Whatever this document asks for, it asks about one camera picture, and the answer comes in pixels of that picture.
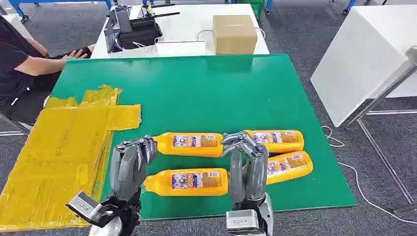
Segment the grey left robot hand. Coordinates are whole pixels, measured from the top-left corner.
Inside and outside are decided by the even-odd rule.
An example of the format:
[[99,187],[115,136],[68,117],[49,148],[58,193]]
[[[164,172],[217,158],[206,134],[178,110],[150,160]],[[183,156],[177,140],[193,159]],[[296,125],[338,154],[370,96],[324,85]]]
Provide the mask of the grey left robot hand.
[[110,186],[114,195],[129,201],[147,177],[146,166],[157,156],[157,142],[146,135],[122,141],[113,149],[110,166]]

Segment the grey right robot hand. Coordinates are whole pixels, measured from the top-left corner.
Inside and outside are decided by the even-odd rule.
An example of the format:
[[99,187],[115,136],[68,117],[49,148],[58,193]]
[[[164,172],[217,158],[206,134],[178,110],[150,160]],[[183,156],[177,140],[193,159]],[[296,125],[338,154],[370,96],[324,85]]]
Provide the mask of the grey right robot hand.
[[222,157],[229,157],[228,194],[234,203],[264,199],[269,152],[246,131],[224,133]]

